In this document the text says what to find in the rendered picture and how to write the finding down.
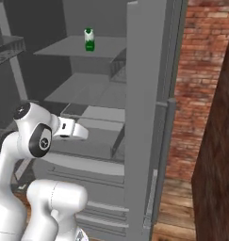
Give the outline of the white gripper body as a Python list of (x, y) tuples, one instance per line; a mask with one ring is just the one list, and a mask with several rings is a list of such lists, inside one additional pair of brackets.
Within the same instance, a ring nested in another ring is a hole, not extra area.
[(86, 140), (89, 137), (89, 130), (79, 123), (74, 125), (74, 131), (71, 134), (72, 138)]

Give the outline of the grey open fridge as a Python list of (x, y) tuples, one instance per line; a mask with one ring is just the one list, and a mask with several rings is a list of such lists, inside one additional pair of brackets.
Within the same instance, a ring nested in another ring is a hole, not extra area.
[[(27, 99), (89, 130), (86, 140), (55, 138), (42, 158), (21, 159), (13, 194), (31, 210), (35, 180), (81, 185), (86, 207), (75, 214), (88, 238), (125, 241), (124, 201), (127, 5), (137, 0), (5, 0), (10, 28), (25, 41), (18, 57)], [(92, 28), (95, 48), (85, 48)]]

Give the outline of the green and white milk carton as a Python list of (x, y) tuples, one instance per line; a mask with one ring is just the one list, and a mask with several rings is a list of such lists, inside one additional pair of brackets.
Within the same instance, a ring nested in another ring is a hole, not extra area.
[(93, 52), (95, 48), (94, 32), (92, 28), (84, 30), (85, 48), (89, 52)]

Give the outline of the dark brown wooden cabinet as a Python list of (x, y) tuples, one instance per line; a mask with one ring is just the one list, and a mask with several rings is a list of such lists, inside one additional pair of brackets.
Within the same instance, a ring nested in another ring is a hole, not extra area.
[(229, 241), (229, 44), (192, 176), (197, 241)]

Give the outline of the grey fridge door with shelves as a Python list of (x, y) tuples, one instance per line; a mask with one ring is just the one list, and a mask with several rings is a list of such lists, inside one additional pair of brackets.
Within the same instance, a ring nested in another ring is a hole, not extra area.
[(0, 143), (5, 132), (16, 129), (13, 112), (27, 99), (18, 59), (24, 52), (24, 38), (12, 32), (5, 0), (0, 0)]

